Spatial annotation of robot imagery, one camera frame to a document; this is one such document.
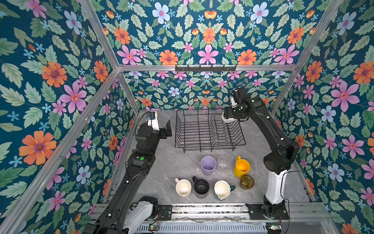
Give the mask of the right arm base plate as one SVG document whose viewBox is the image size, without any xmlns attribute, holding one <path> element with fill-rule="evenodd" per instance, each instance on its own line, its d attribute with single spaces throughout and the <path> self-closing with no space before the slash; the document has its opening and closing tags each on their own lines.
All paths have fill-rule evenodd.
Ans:
<svg viewBox="0 0 374 234">
<path fill-rule="evenodd" d="M 285 205 L 285 201 L 280 204 L 249 204 L 245 206 L 248 208 L 248 214 L 251 220 L 289 220 L 289 213 Z"/>
</svg>

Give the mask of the lilac plastic tumbler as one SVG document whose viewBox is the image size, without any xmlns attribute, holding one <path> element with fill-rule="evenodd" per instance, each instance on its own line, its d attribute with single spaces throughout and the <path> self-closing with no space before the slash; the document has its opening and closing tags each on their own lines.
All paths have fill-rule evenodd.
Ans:
<svg viewBox="0 0 374 234">
<path fill-rule="evenodd" d="M 203 174 L 205 176 L 210 176 L 213 174 L 217 166 L 217 161 L 215 158 L 211 156 L 205 156 L 202 158 L 200 165 L 201 165 Z"/>
</svg>

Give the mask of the dark green mug cream inside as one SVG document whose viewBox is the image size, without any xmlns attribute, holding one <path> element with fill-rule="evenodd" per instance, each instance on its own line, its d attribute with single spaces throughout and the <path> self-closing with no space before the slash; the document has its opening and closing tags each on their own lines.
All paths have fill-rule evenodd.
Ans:
<svg viewBox="0 0 374 234">
<path fill-rule="evenodd" d="M 224 180 L 219 180 L 214 185 L 214 193 L 219 200 L 224 200 L 236 189 L 235 185 L 229 185 Z"/>
</svg>

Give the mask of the aluminium mounting rail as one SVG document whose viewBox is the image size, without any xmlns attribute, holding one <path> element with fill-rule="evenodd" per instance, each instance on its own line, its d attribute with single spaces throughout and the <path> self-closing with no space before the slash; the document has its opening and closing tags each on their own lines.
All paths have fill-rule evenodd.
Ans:
<svg viewBox="0 0 374 234">
<path fill-rule="evenodd" d="M 246 203 L 175 203 L 172 204 L 172 216 L 170 221 L 177 220 L 224 220 L 233 219 L 235 222 L 251 222 Z M 332 221 L 330 212 L 320 202 L 287 202 L 286 208 L 289 213 L 289 221 L 295 222 L 318 222 Z M 276 222 L 281 219 L 268 220 L 264 222 Z"/>
</svg>

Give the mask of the yellow mug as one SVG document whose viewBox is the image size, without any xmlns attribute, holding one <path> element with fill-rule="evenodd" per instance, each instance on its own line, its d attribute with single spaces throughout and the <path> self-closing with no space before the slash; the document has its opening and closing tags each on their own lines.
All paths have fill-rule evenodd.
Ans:
<svg viewBox="0 0 374 234">
<path fill-rule="evenodd" d="M 237 156 L 235 166 L 233 169 L 233 172 L 236 177 L 241 178 L 242 176 L 246 175 L 251 169 L 250 163 L 241 158 L 240 156 Z"/>
</svg>

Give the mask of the clear glass cup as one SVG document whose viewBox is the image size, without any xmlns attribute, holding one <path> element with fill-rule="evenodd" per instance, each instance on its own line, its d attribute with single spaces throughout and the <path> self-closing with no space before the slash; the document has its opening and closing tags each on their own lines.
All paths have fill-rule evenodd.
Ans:
<svg viewBox="0 0 374 234">
<path fill-rule="evenodd" d="M 231 159 L 226 156 L 221 156 L 217 159 L 217 170 L 221 174 L 226 174 L 231 169 Z"/>
</svg>

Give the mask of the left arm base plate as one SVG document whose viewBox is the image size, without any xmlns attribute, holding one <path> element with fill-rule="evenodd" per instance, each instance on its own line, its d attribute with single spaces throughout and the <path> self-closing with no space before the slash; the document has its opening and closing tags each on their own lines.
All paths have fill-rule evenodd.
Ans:
<svg viewBox="0 0 374 234">
<path fill-rule="evenodd" d="M 152 221 L 170 221 L 172 216 L 173 206 L 166 205 L 155 205 L 152 212 Z"/>
</svg>

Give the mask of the black hook rail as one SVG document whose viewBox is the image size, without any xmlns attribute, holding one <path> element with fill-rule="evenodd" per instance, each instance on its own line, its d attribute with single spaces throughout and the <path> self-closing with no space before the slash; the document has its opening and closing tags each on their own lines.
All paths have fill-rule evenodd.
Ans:
<svg viewBox="0 0 374 234">
<path fill-rule="evenodd" d="M 176 72 L 233 72 L 236 71 L 236 66 L 226 65 L 176 65 L 174 71 Z"/>
</svg>

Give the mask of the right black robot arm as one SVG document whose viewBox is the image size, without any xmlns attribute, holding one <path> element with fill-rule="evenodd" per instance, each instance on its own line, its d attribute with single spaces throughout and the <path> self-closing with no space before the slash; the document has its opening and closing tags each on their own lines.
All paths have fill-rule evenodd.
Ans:
<svg viewBox="0 0 374 234">
<path fill-rule="evenodd" d="M 264 157 L 269 171 L 267 192 L 264 196 L 263 213 L 274 216 L 285 209 L 283 190 L 291 165 L 299 152 L 298 144 L 292 142 L 271 117 L 265 102 L 260 97 L 250 97 L 244 87 L 234 88 L 230 97 L 231 106 L 224 109 L 222 120 L 252 119 L 265 136 L 271 153 Z"/>
</svg>

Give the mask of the white ceramic mug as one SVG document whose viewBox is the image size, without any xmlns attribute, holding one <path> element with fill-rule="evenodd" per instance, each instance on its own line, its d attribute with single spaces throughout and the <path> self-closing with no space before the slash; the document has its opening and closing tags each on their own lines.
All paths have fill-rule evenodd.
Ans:
<svg viewBox="0 0 374 234">
<path fill-rule="evenodd" d="M 225 118 L 224 116 L 225 113 L 222 113 L 221 117 L 222 117 L 222 121 L 229 124 L 229 123 L 232 123 L 232 122 L 235 122 L 236 119 L 235 118 Z"/>
</svg>

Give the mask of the black mug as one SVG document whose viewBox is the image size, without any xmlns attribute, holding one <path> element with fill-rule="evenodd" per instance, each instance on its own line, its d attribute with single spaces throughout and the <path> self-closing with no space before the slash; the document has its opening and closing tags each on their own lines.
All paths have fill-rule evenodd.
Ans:
<svg viewBox="0 0 374 234">
<path fill-rule="evenodd" d="M 210 189 L 209 183 L 204 179 L 198 179 L 196 176 L 193 176 L 192 180 L 194 182 L 193 187 L 195 195 L 199 199 L 206 198 Z"/>
</svg>

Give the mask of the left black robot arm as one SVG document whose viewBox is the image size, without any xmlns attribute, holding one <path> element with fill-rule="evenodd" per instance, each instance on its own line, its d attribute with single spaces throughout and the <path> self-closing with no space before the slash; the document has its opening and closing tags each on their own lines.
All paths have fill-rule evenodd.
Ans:
<svg viewBox="0 0 374 234">
<path fill-rule="evenodd" d="M 158 215 L 158 200 L 147 196 L 129 212 L 140 185 L 155 162 L 159 141 L 172 136 L 170 121 L 164 128 L 157 126 L 157 119 L 141 124 L 135 136 L 136 148 L 129 157 L 119 188 L 95 223 L 86 225 L 84 234 L 133 234 L 146 219 Z"/>
</svg>

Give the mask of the amber glass cup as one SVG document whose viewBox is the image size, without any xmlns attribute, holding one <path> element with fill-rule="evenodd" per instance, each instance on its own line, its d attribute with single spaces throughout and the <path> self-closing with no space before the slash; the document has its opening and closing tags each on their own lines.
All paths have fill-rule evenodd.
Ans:
<svg viewBox="0 0 374 234">
<path fill-rule="evenodd" d="M 255 185 L 255 180 L 252 176 L 250 175 L 243 175 L 240 179 L 240 187 L 243 190 L 249 190 L 253 188 Z"/>
</svg>

